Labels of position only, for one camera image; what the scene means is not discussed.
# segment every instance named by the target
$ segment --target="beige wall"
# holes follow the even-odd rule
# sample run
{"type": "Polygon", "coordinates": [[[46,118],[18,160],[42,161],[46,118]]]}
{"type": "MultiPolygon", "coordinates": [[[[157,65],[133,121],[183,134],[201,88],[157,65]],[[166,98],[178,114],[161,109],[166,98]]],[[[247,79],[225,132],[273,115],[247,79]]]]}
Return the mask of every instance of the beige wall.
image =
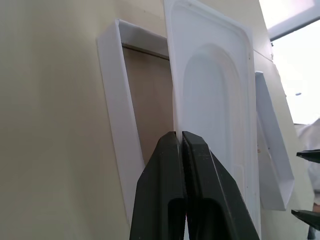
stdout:
{"type": "MultiPolygon", "coordinates": [[[[258,0],[203,1],[271,64],[258,0]]],[[[161,0],[0,1],[0,239],[129,238],[96,46],[115,17],[165,35],[161,0]]],[[[279,79],[268,87],[293,153],[279,79]]]]}

